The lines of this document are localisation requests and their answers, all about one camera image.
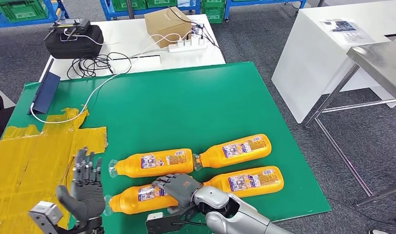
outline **gray carpet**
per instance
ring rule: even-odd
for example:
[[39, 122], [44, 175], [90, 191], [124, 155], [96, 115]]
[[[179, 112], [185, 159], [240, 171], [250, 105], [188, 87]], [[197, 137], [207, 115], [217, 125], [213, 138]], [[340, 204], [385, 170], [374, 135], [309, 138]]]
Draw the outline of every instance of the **gray carpet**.
[[[308, 1], [312, 6], [317, 0]], [[104, 20], [98, 0], [67, 1], [72, 17]], [[380, 229], [396, 234], [396, 195], [355, 211], [352, 202], [365, 193], [317, 126], [298, 125], [271, 82], [275, 66], [295, 20], [291, 5], [272, 4], [231, 9], [228, 23], [212, 25], [227, 62], [253, 61], [293, 133], [332, 211], [280, 225], [297, 234], [366, 234]], [[49, 57], [42, 39], [47, 26], [0, 29], [0, 89], [14, 102], [25, 82], [37, 81]], [[369, 89], [345, 92], [332, 105], [376, 100]], [[352, 159], [371, 190], [396, 183], [396, 108], [386, 105], [327, 113], [321, 117], [340, 147]]]

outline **blue shelf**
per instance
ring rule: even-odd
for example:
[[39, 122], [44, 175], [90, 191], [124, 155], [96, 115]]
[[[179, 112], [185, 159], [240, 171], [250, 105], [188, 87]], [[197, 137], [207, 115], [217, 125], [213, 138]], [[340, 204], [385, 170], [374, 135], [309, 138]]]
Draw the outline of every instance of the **blue shelf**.
[[[298, 0], [300, 4], [300, 9], [304, 7], [307, 0]], [[233, 1], [226, 0], [225, 1], [225, 20], [229, 20], [230, 7], [232, 6], [249, 6], [249, 5], [259, 5], [259, 4], [271, 4], [271, 3], [281, 3], [281, 2], [291, 2], [288, 0], [249, 0], [249, 1]]]
[[[54, 15], [52, 15], [50, 13], [50, 9], [49, 9], [49, 14], [48, 17], [45, 19], [35, 19], [35, 20], [30, 20], [30, 21], [23, 21], [23, 22], [16, 22], [16, 23], [10, 23], [7, 18], [4, 16], [3, 13], [0, 14], [0, 28], [4, 28], [4, 27], [16, 27], [16, 26], [25, 26], [25, 25], [33, 25], [33, 24], [41, 24], [41, 23], [53, 23], [54, 21], [56, 21], [57, 19], [61, 19], [61, 18], [69, 18], [67, 15], [67, 12], [61, 9], [61, 7], [59, 6], [59, 3], [52, 3], [52, 10], [54, 10]], [[60, 8], [60, 12], [59, 12], [59, 16], [56, 15], [57, 9]]]
[[[187, 0], [187, 1], [182, 1], [178, 0], [178, 8], [181, 11], [189, 11], [189, 10], [195, 10], [195, 14], [199, 14], [199, 0]], [[112, 17], [122, 17], [122, 16], [128, 16], [127, 11], [116, 11], [113, 9], [112, 4], [108, 6], [105, 2], [105, 0], [100, 0], [100, 4], [102, 5], [103, 12], [105, 14], [106, 20], [111, 20]], [[144, 15], [148, 14], [154, 11], [166, 9], [168, 7], [153, 7], [153, 8], [147, 8], [144, 10], [133, 10], [134, 15]]]

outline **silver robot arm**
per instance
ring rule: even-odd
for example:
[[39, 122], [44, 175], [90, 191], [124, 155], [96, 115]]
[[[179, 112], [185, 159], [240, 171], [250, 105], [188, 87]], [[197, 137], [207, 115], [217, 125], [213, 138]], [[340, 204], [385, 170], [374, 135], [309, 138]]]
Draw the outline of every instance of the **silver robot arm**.
[[198, 189], [193, 201], [205, 214], [207, 226], [216, 234], [291, 234], [239, 197], [212, 186]]

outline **white wire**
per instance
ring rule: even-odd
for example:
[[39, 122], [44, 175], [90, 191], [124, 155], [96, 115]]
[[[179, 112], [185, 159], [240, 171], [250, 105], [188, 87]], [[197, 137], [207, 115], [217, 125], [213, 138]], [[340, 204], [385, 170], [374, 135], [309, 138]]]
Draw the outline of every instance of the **white wire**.
[[[67, 31], [67, 28], [64, 29], [64, 32], [63, 32], [63, 33], [64, 33], [66, 36], [70, 36], [71, 34], [67, 34], [66, 31]], [[100, 44], [100, 43], [98, 43], [97, 41], [93, 40], [92, 38], [90, 38], [89, 36], [86, 36], [86, 35], [72, 35], [72, 37], [89, 38], [91, 41], [93, 41], [95, 44], [98, 44], [98, 45], [114, 45], [114, 44], [119, 44], [119, 43], [120, 43], [120, 42], [116, 42], [116, 43], [103, 43], [103, 44]]]
[[165, 40], [167, 40], [167, 41], [169, 41], [169, 42], [177, 42], [177, 40], [176, 40], [176, 41], [168, 40], [168, 39], [166, 38], [167, 36], [178, 35], [179, 40], [182, 40], [182, 39], [184, 39], [186, 36], [188, 36], [191, 32], [192, 32], [192, 33], [195, 33], [194, 31], [191, 30], [191, 31], [187, 32], [183, 37], [181, 37], [181, 35], [179, 35], [178, 33], [170, 33], [170, 34], [168, 34], [168, 35], [166, 35], [166, 36], [162, 36], [161, 34], [153, 34], [153, 35], [150, 35], [150, 36], [147, 38], [147, 40], [148, 40], [149, 38], [152, 38], [153, 36], [160, 36], [160, 37], [162, 37], [162, 39], [156, 41], [156, 42], [153, 43], [152, 45], [148, 46], [144, 51], [142, 51], [142, 52], [140, 53], [140, 55], [137, 57], [137, 59], [134, 60], [134, 63], [141, 57], [141, 55], [142, 55], [145, 51], [147, 51], [150, 47], [154, 46], [155, 44], [157, 44], [158, 42], [162, 41], [163, 39], [165, 39]]
[[77, 116], [75, 116], [75, 117], [73, 117], [73, 118], [71, 118], [71, 119], [64, 120], [64, 121], [59, 121], [59, 122], [47, 122], [47, 121], [44, 121], [44, 120], [40, 119], [39, 117], [36, 116], [36, 114], [34, 114], [34, 112], [33, 112], [34, 102], [32, 102], [31, 105], [30, 105], [30, 112], [31, 112], [31, 114], [34, 116], [34, 118], [36, 118], [38, 121], [40, 121], [40, 122], [42, 122], [42, 123], [67, 123], [67, 122], [69, 122], [69, 121], [72, 121], [72, 120], [76, 119], [77, 117], [79, 117], [79, 116], [84, 112], [84, 110], [85, 110], [86, 107], [87, 107], [87, 104], [89, 103], [90, 98], [93, 96], [93, 94], [96, 92], [96, 90], [100, 89], [104, 84], [106, 84], [107, 82], [109, 82], [110, 80], [112, 80], [113, 78], [115, 78], [116, 76], [121, 75], [121, 74], [125, 74], [126, 72], [129, 72], [130, 69], [132, 68], [132, 66], [133, 66], [133, 65], [139, 60], [139, 58], [142, 56], [142, 54], [145, 53], [150, 47], [154, 46], [155, 44], [157, 44], [158, 42], [160, 42], [160, 41], [162, 41], [162, 40], [164, 40], [164, 39], [167, 40], [167, 41], [169, 41], [169, 42], [174, 42], [174, 41], [170, 41], [170, 40], [166, 39], [167, 36], [178, 35], [178, 36], [179, 36], [179, 39], [182, 40], [182, 39], [184, 39], [187, 35], [189, 35], [191, 32], [194, 33], [194, 31], [189, 31], [189, 32], [188, 32], [187, 34], [185, 34], [183, 37], [181, 37], [181, 35], [179, 35], [178, 33], [171, 33], [171, 34], [168, 34], [168, 35], [166, 35], [166, 36], [162, 36], [162, 35], [159, 35], [159, 34], [154, 34], [154, 35], [149, 36], [148, 39], [151, 38], [151, 37], [153, 37], [153, 36], [161, 36], [162, 39], [160, 39], [160, 40], [154, 42], [153, 44], [151, 44], [150, 46], [148, 46], [145, 50], [143, 50], [143, 51], [139, 54], [139, 56], [137, 57], [137, 59], [134, 60], [134, 61], [131, 63], [131, 65], [130, 65], [129, 68], [128, 68], [128, 71], [125, 71], [125, 72], [122, 72], [122, 73], [113, 75], [113, 76], [109, 77], [107, 80], [105, 80], [101, 85], [99, 85], [98, 87], [96, 87], [96, 88], [92, 91], [92, 93], [89, 95], [89, 97], [87, 98], [86, 103], [84, 104], [82, 110], [79, 112], [79, 114], [78, 114]]

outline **cardboard box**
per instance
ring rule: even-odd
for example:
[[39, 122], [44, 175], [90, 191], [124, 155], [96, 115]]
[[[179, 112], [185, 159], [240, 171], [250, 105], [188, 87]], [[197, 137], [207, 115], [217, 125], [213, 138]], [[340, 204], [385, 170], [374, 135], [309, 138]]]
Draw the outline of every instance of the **cardboard box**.
[[[186, 21], [191, 21], [184, 13], [182, 13], [177, 7], [171, 7], [171, 9], [178, 15], [181, 19]], [[149, 35], [160, 34], [166, 36], [171, 33], [178, 33], [183, 37], [191, 30], [191, 23], [184, 22], [178, 18], [174, 12], [169, 8], [155, 11], [152, 13], [145, 14], [146, 30]], [[162, 39], [161, 36], [153, 36], [153, 40], [159, 41]], [[179, 40], [178, 35], [170, 35], [167, 37], [168, 40], [177, 41]], [[166, 47], [169, 44], [174, 44], [175, 42], [169, 42], [165, 39], [157, 43], [160, 48]]]

